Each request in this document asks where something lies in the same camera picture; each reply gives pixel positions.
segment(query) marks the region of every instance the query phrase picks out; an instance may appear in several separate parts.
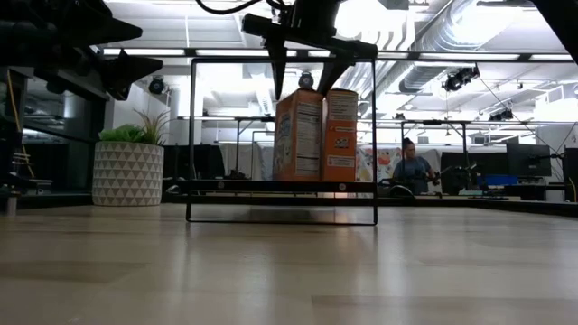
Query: orange box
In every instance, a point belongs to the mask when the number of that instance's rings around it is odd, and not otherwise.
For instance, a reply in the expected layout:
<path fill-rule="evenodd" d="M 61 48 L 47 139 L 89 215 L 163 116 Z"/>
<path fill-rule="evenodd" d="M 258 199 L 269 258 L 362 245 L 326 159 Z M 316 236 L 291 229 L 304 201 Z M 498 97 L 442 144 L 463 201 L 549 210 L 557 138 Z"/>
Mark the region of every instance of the orange box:
<path fill-rule="evenodd" d="M 327 93 L 322 180 L 355 181 L 358 93 L 332 89 Z"/>
<path fill-rule="evenodd" d="M 277 103 L 273 179 L 318 181 L 321 168 L 323 95 L 298 89 Z"/>

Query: light wood surface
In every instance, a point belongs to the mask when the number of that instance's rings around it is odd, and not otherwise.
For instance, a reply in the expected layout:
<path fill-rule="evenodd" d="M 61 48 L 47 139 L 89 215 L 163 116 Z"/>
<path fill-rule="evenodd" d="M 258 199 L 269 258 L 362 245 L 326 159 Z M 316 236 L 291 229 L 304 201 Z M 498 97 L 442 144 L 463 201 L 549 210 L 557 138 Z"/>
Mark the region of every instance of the light wood surface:
<path fill-rule="evenodd" d="M 578 324 L 571 219 L 382 208 L 378 227 L 354 228 L 187 224 L 181 205 L 19 213 L 0 218 L 3 325 Z"/>

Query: geometric patterned planter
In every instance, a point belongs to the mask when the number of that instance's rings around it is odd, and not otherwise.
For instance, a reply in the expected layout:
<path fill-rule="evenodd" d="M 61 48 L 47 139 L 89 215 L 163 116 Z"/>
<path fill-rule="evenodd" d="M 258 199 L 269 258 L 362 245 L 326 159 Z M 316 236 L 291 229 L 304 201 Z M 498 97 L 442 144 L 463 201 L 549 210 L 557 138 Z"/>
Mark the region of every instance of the geometric patterned planter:
<path fill-rule="evenodd" d="M 95 148 L 92 202 L 110 207 L 159 205 L 164 149 L 152 144 L 99 142 Z"/>

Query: potted plant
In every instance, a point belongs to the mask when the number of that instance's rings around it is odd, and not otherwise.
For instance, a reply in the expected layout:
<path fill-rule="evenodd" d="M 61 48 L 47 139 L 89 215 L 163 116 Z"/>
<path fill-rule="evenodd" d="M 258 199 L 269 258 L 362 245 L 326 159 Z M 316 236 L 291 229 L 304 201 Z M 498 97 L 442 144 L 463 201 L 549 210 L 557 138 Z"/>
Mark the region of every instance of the potted plant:
<path fill-rule="evenodd" d="M 163 196 L 163 128 L 169 111 L 150 118 L 136 111 L 144 126 L 122 125 L 100 133 L 96 144 L 92 202 L 99 206 L 142 207 Z"/>

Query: person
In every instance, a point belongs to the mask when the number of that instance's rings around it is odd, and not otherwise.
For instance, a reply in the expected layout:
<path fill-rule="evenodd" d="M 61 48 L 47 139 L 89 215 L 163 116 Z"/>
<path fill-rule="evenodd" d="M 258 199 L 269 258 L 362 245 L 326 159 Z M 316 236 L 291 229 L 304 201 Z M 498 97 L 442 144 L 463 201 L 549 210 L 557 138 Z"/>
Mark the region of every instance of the person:
<path fill-rule="evenodd" d="M 424 157 L 415 156 L 415 144 L 409 138 L 405 138 L 402 142 L 402 151 L 406 158 L 405 168 L 402 171 L 404 163 L 398 162 L 394 169 L 394 179 L 410 182 L 413 185 L 410 190 L 414 195 L 426 193 L 428 187 L 425 175 L 434 178 L 434 169 Z"/>

